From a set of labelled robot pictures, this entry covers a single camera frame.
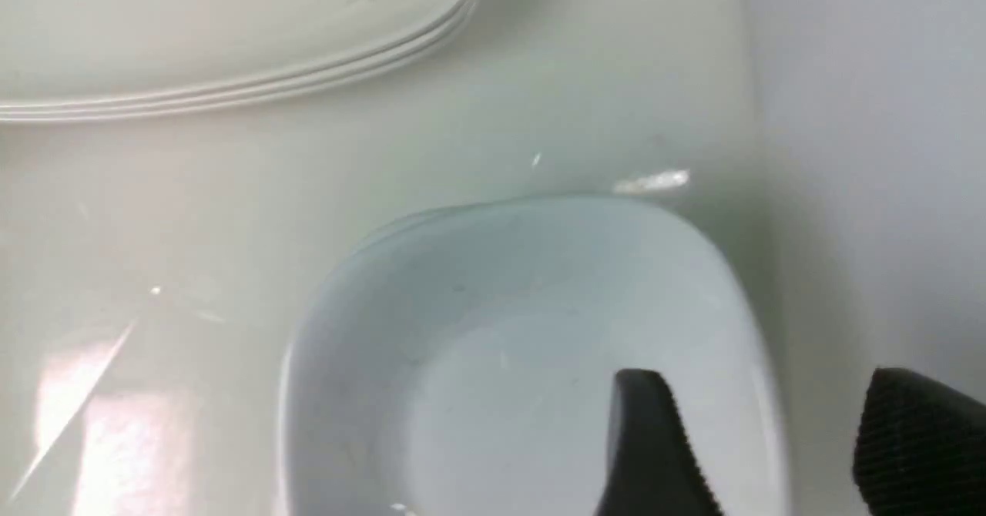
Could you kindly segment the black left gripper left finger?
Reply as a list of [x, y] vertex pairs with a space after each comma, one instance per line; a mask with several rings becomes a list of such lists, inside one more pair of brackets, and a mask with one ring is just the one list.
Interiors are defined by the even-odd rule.
[[614, 375], [606, 479], [596, 515], [722, 515], [670, 386], [652, 370]]

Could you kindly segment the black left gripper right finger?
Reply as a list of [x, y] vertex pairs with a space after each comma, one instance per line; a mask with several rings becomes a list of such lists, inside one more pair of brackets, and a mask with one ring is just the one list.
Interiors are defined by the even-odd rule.
[[877, 368], [852, 475], [870, 515], [983, 515], [984, 404], [912, 370]]

